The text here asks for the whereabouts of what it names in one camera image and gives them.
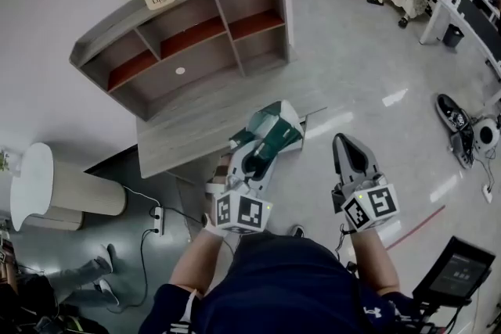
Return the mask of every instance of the wooden shelf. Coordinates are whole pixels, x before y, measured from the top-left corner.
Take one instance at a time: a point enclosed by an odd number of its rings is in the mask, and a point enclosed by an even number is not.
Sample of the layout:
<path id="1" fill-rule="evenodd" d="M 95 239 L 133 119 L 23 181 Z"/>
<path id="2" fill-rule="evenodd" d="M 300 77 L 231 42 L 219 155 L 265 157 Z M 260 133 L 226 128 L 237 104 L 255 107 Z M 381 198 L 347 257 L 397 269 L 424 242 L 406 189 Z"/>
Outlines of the wooden shelf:
<path id="1" fill-rule="evenodd" d="M 192 46 L 217 37 L 225 33 L 225 26 L 220 17 L 214 17 L 195 27 L 188 28 L 170 38 L 165 39 L 160 44 L 160 54 L 162 59 L 173 56 Z"/>
<path id="2" fill-rule="evenodd" d="M 127 60 L 111 71 L 110 78 L 108 79 L 108 92 L 112 92 L 114 89 L 119 88 L 136 75 L 150 68 L 157 61 L 157 58 L 149 50 L 145 50 L 132 59 Z"/>
<path id="3" fill-rule="evenodd" d="M 263 13 L 254 14 L 228 24 L 233 40 L 246 38 L 258 32 L 271 30 L 272 28 L 285 25 L 278 13 L 273 10 L 266 10 Z"/>

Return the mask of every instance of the tiled floor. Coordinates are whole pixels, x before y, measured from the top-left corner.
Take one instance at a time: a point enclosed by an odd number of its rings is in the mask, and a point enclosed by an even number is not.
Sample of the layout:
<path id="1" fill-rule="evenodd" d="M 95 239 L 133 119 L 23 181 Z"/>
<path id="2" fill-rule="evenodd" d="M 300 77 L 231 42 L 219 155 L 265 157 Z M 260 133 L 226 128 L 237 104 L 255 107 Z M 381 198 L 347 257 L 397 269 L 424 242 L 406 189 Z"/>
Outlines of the tiled floor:
<path id="1" fill-rule="evenodd" d="M 426 18 L 397 26 L 401 13 L 366 0 L 293 0 L 297 61 L 287 69 L 309 69 L 326 97 L 328 107 L 308 118 L 305 147 L 300 153 L 279 157 L 267 198 L 275 204 L 270 229 L 285 231 L 303 224 L 308 236 L 333 250 L 344 221 L 333 212 L 330 191 L 337 184 L 331 143 L 337 132 L 350 134 L 375 153 L 380 169 L 395 185 L 402 212 L 382 227 L 384 243 L 392 244 L 445 205 L 419 231 L 391 249 L 404 293 L 410 294 L 436 260 L 452 235 L 498 254 L 493 273 L 477 299 L 460 315 L 454 332 L 484 332 L 494 315 L 501 289 L 501 163 L 491 162 L 496 180 L 492 204 L 481 187 L 487 178 L 480 164 L 463 170 L 448 152 L 448 135 L 434 109 L 434 96 L 451 95 L 465 110 L 475 111 L 497 89 L 497 82 L 475 43 L 464 38 L 457 52 L 442 44 L 422 46 L 418 38 Z M 139 180 L 137 160 L 129 160 L 111 178 L 162 198 L 164 205 L 179 205 L 171 180 L 158 176 Z M 121 266 L 111 285 L 126 301 L 142 292 L 138 234 L 148 228 L 150 202 L 130 198 L 129 209 L 118 219 L 91 219 L 85 230 L 61 236 L 28 229 L 14 241 L 25 264 L 42 268 L 75 267 L 92 254 L 99 242 L 113 242 Z M 237 238 L 229 241 L 235 246 Z M 180 217 L 170 216 L 166 235 L 146 243 L 150 296 L 141 309 L 120 317 L 106 311 L 85 311 L 112 334 L 133 333 L 151 305 L 154 290 L 170 275 L 173 264 L 188 242 Z M 341 251 L 343 262 L 352 258 L 350 240 Z M 222 248 L 216 282 L 224 277 L 231 256 Z M 447 321 L 451 311 L 437 314 Z"/>

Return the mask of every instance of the monitor screen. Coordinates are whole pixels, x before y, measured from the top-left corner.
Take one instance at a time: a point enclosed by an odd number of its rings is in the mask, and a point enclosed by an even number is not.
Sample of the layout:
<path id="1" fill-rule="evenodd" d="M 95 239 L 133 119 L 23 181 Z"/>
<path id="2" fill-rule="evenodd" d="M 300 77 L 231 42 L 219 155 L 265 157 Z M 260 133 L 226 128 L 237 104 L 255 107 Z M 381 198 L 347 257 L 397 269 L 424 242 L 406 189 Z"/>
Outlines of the monitor screen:
<path id="1" fill-rule="evenodd" d="M 486 268 L 483 263 L 454 253 L 430 289 L 447 295 L 467 296 Z"/>

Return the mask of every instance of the white cable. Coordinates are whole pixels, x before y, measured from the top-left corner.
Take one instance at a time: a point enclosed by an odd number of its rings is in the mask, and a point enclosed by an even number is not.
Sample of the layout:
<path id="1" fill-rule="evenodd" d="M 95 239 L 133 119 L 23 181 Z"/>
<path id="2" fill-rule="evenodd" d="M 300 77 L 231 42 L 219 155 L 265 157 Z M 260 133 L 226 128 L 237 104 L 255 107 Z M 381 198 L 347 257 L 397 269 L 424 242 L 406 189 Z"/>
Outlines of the white cable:
<path id="1" fill-rule="evenodd" d="M 141 192 L 132 191 L 129 187 L 126 187 L 125 185 L 122 185 L 122 186 L 123 186 L 125 189 L 128 189 L 130 192 L 135 193 L 136 195 L 144 196 L 145 198 L 148 198 L 148 199 L 151 199 L 151 200 L 153 200 L 153 201 L 157 202 L 157 203 L 158 203 L 158 206 L 159 206 L 159 207 L 162 207 L 162 205 L 160 204 L 160 202 L 158 202 L 155 198 L 152 198 L 151 196 L 145 195 L 145 194 L 143 194 L 143 193 L 141 193 Z"/>

